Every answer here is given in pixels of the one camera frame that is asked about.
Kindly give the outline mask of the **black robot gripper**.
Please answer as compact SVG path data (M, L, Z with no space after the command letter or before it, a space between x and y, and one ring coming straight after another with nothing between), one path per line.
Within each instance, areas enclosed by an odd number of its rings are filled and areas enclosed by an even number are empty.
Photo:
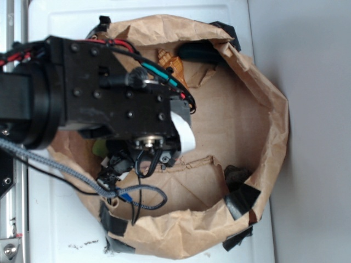
M128 72L108 46L89 41L49 37L45 49L50 99L46 145L59 129L77 131L85 139L137 141L155 136L164 146L166 166L195 149L189 103L172 99L165 85L148 83L143 68ZM109 150L98 185L114 189L134 164L129 150Z

